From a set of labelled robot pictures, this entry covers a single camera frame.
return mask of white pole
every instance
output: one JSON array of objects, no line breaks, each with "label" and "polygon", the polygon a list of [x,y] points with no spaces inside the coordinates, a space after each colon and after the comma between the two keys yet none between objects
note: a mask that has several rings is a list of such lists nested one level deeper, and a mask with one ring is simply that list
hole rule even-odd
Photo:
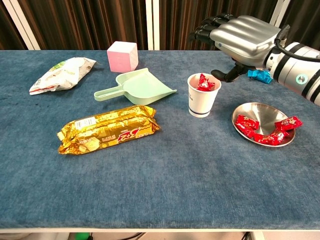
[{"label": "white pole", "polygon": [[152,0],[145,0],[145,13],[146,13],[146,31],[148,38],[148,50],[154,49],[154,31],[152,20]]},{"label": "white pole", "polygon": [[40,50],[39,44],[32,32],[29,23],[22,11],[18,0],[2,0],[9,12],[16,28],[18,29],[26,47],[29,50]]},{"label": "white pole", "polygon": [[160,50],[160,9],[159,0],[153,0],[153,35],[154,50]]},{"label": "white pole", "polygon": [[274,8],[270,24],[279,27],[289,6],[290,0],[278,0]]}]

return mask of stainless steel plate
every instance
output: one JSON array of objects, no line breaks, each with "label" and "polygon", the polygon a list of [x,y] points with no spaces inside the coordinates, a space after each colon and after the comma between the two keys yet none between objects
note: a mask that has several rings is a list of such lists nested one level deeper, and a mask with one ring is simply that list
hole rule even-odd
[{"label": "stainless steel plate", "polygon": [[289,136],[286,136],[283,140],[283,142],[279,145],[272,146],[268,144],[262,144],[259,142],[254,141],[253,139],[247,137],[244,135],[235,125],[237,121],[238,115],[244,115],[248,118],[251,118],[253,120],[259,121],[260,122],[260,127],[259,129],[255,130],[256,133],[258,134],[263,134],[263,135],[269,135],[275,130],[275,122],[279,122],[283,119],[286,119],[287,116],[279,111],[278,109],[274,108],[273,106],[269,106],[263,103],[258,103],[258,102],[247,102],[244,103],[240,106],[238,106],[232,113],[232,123],[235,129],[246,139],[249,141],[263,145],[263,146],[268,146],[268,147],[283,147],[285,145],[288,145],[293,141],[293,139],[296,136],[296,131],[290,130],[288,131]]}]

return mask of red candy wrapper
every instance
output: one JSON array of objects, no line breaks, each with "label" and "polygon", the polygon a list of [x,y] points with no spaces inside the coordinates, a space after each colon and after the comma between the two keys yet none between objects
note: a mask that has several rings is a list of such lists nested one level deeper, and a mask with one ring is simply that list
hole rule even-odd
[{"label": "red candy wrapper", "polygon": [[251,139],[255,136],[254,130],[249,125],[247,125],[245,123],[241,123],[241,122],[236,122],[235,125],[248,138]]},{"label": "red candy wrapper", "polygon": [[256,133],[254,135],[254,141],[261,144],[276,146],[279,145],[288,135],[289,133],[287,133],[286,131],[275,129],[270,135],[262,135]]},{"label": "red candy wrapper", "polygon": [[238,118],[236,119],[236,124],[245,124],[249,127],[251,127],[253,130],[257,130],[259,128],[259,122],[255,121],[247,116],[244,115],[238,115]]},{"label": "red candy wrapper", "polygon": [[268,144],[268,145],[274,145],[274,138],[270,135],[262,135],[259,133],[254,134],[254,141],[260,144]]},{"label": "red candy wrapper", "polygon": [[199,85],[196,88],[197,90],[203,91],[203,92],[210,92],[211,88],[215,86],[214,82],[209,82],[209,79],[207,79],[205,77],[205,75],[203,75],[201,73],[200,75],[200,80],[199,80]]},{"label": "red candy wrapper", "polygon": [[271,134],[271,137],[273,137],[273,144],[272,145],[279,145],[286,136],[289,136],[289,133],[286,131],[280,130],[280,129],[275,129]]},{"label": "red candy wrapper", "polygon": [[300,121],[296,116],[288,117],[282,121],[278,121],[274,123],[275,128],[280,129],[282,131],[288,131],[291,129],[298,128],[303,125],[303,122]]}]

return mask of table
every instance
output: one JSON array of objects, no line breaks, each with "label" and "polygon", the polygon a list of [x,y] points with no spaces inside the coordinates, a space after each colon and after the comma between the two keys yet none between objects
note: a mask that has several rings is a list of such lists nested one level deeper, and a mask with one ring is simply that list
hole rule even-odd
[{"label": "table", "polygon": [[[220,51],[139,51],[177,89],[150,104],[156,134],[85,155],[59,155],[68,122],[131,106],[94,92],[116,86],[106,51],[1,51],[0,229],[315,230],[320,227],[320,108],[277,82],[222,83],[206,118],[188,112],[187,78],[233,61]],[[98,63],[71,90],[30,96],[49,68],[72,58]],[[244,139],[231,114],[260,102],[304,126],[286,147]]]}]

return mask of plastic snack bag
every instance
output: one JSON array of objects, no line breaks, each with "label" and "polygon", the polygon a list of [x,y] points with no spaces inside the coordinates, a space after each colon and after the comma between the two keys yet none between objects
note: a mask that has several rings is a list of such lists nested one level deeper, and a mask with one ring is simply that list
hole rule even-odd
[{"label": "plastic snack bag", "polygon": [[29,94],[71,89],[90,72],[95,63],[95,60],[85,57],[73,57],[62,61],[40,77],[30,88]]}]

